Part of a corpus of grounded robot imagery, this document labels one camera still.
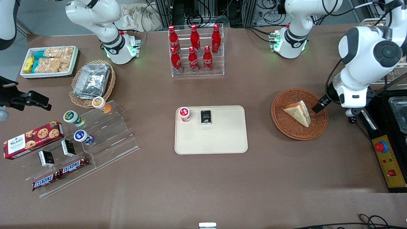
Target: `aluminum foil container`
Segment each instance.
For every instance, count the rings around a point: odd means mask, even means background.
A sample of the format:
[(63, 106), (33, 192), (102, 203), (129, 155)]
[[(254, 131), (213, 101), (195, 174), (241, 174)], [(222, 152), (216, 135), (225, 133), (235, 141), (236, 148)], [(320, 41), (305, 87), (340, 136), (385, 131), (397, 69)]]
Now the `aluminum foil container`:
[(74, 95), (80, 99), (93, 99), (105, 94), (110, 67), (105, 64), (86, 64), (78, 77)]

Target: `bread slice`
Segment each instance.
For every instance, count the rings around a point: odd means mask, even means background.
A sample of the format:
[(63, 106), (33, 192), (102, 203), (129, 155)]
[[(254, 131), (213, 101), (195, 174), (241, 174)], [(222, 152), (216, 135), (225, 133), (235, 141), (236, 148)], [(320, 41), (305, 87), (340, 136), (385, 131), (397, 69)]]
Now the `bread slice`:
[(284, 111), (295, 118), (299, 123), (304, 125), (305, 127), (309, 127), (311, 123), (311, 118), (308, 113), (308, 109), (304, 103), (304, 101), (299, 101), (298, 103), (294, 103), (288, 105)]

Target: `table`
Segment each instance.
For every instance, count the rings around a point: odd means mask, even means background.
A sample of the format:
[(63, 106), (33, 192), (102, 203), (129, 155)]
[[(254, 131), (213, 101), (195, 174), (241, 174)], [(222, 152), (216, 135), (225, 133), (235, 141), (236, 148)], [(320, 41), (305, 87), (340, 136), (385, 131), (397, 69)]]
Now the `table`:
[[(342, 108), (328, 107), (328, 127), (313, 141), (289, 139), (270, 117), (273, 98), (282, 90), (324, 94), (339, 58), (337, 44), (352, 26), (315, 26), (296, 59), (271, 53), (248, 30), (227, 29), (225, 76), (211, 79), (173, 79), (167, 33), (149, 33), (139, 59), (113, 65), (117, 81), (110, 97), (125, 110), (140, 149), (46, 199), (30, 191), (9, 160), (0, 160), (0, 226), (197, 228), (199, 222), (217, 222), (220, 229), (289, 229), (358, 222), (358, 213), (406, 226), (407, 194), (386, 193), (371, 143), (348, 123)], [(29, 35), (28, 40), (29, 47), (77, 46), (79, 66), (108, 60), (94, 35)], [(18, 81), (21, 91), (48, 96), (53, 108), (8, 109), (10, 119), (0, 124), (3, 140), (62, 120), (67, 110), (87, 111), (69, 99), (72, 78)], [(176, 154), (176, 109), (220, 105), (244, 107), (248, 151)]]

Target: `control panel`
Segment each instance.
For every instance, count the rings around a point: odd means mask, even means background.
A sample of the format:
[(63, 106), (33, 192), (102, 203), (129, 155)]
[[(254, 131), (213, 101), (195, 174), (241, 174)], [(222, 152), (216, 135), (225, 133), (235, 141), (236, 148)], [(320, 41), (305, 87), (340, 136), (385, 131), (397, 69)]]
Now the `control panel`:
[(389, 188), (406, 187), (387, 135), (372, 139), (374, 150)]

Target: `coca-cola bottle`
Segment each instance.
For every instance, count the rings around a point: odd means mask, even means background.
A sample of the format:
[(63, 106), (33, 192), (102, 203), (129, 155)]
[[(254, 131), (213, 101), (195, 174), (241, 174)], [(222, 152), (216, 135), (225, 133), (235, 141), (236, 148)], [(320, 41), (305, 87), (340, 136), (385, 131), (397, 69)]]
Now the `coca-cola bottle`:
[(220, 47), (221, 47), (221, 34), (219, 33), (219, 25), (215, 24), (213, 26), (212, 33), (212, 52), (218, 53)]
[(194, 47), (189, 47), (189, 67), (191, 68), (191, 72), (197, 73), (199, 71), (199, 65), (198, 65), (198, 57), (197, 54), (195, 53), (195, 48)]
[(191, 25), (191, 46), (194, 47), (197, 53), (201, 52), (201, 39), (199, 38), (199, 34), (197, 32), (197, 25)]
[(171, 48), (171, 64), (174, 67), (174, 73), (182, 73), (184, 68), (182, 67), (181, 64), (181, 58), (177, 54), (177, 49), (176, 48)]
[(181, 47), (179, 46), (179, 39), (178, 35), (175, 33), (174, 26), (168, 26), (168, 31), (170, 31), (169, 39), (171, 48), (175, 48), (177, 50), (177, 53), (179, 54), (181, 52)]
[(206, 72), (212, 71), (212, 54), (210, 53), (210, 47), (209, 45), (205, 46), (205, 53), (203, 54), (203, 69)]

